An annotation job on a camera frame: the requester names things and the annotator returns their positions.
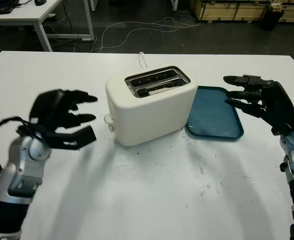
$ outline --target robotic arm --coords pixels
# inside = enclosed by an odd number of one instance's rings
[[[225,76],[224,81],[244,87],[244,91],[230,91],[226,103],[241,109],[244,113],[262,118],[272,127],[272,133],[281,135],[280,144],[286,153],[280,170],[286,173],[293,200],[294,219],[294,107],[280,83],[262,80],[259,76]],[[290,228],[290,240],[294,240],[294,224]]]
[[[0,165],[0,240],[18,240],[28,207],[41,185],[44,164],[51,149],[77,150],[96,140],[90,126],[74,133],[56,133],[58,127],[72,128],[94,120],[91,114],[74,115],[77,104],[97,98],[82,91],[61,89],[40,94],[29,115],[29,122],[12,117],[0,122],[20,121],[20,135],[10,145],[9,160]]]

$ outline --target toaster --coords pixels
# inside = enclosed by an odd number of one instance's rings
[[[186,124],[197,87],[176,66],[109,80],[104,120],[125,146],[161,137]]]

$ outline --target blue tray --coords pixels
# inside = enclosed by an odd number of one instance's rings
[[[200,137],[236,140],[244,131],[233,106],[225,103],[227,90],[198,86],[186,128]]]

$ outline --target black cable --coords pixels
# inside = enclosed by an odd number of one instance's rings
[[[30,133],[31,136],[33,136],[34,138],[36,138],[36,139],[38,139],[38,140],[41,141],[41,139],[38,136],[36,136],[36,133],[33,132],[33,131],[31,131],[30,128],[28,127],[28,125],[30,124],[30,122],[28,122],[26,120],[23,120],[19,116],[12,116],[12,117],[9,117],[9,118],[6,118],[6,119],[1,120],[0,121],[0,126],[6,124],[9,121],[21,122],[24,125],[24,127],[27,129],[27,131]]]
[[[62,6],[63,6],[63,11],[65,12],[66,17],[67,17],[68,22],[69,22],[69,25],[70,25],[69,34],[71,34],[71,31],[72,31],[72,24],[71,24],[71,21],[70,21],[69,15],[67,14],[67,11],[66,11],[66,1],[62,1]]]
[[[55,46],[55,47],[53,47],[52,49],[57,49],[57,48],[62,48],[62,47],[72,47],[72,48],[76,48],[76,49],[81,53],[80,48],[78,48],[77,46],[75,47],[74,45],[60,45],[60,46]]]
[[[26,5],[27,3],[31,2],[31,1],[32,0],[28,0],[28,1],[24,2],[24,3],[17,3],[17,4],[14,5],[14,7],[20,7],[21,5]]]

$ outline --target floor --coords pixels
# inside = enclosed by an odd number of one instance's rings
[[[82,0],[66,1],[66,11],[70,13],[68,16],[72,23],[71,32],[87,33]],[[50,43],[56,52],[98,52],[102,45],[101,36],[108,26],[122,21],[157,22],[184,28],[132,22],[116,24],[107,29],[103,36],[103,47],[113,48],[104,48],[101,52],[259,54],[290,55],[294,58],[294,24],[278,24],[273,31],[262,30],[257,23],[199,24],[188,9],[187,0],[181,0],[178,7],[179,12],[172,12],[169,0],[122,0],[119,4],[99,0],[97,11],[91,14],[96,42],[51,39]],[[70,28],[64,18],[63,7],[60,5],[55,13],[59,21],[46,23],[46,32],[68,32]],[[32,29],[1,27],[0,51],[2,50],[41,51],[42,48]]]

